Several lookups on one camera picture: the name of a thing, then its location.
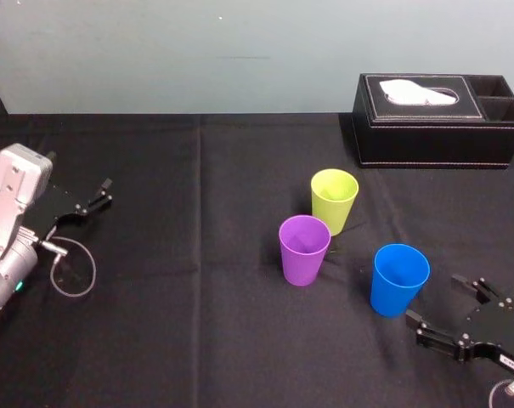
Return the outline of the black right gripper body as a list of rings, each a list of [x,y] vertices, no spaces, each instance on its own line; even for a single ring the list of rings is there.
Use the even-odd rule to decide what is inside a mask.
[[[476,307],[460,328],[464,360],[514,362],[514,307],[505,300]]]

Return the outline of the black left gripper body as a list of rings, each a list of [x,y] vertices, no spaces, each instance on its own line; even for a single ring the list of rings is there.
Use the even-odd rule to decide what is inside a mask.
[[[25,213],[24,227],[36,235],[47,235],[64,222],[83,219],[88,209],[69,191],[48,183],[45,191]]]

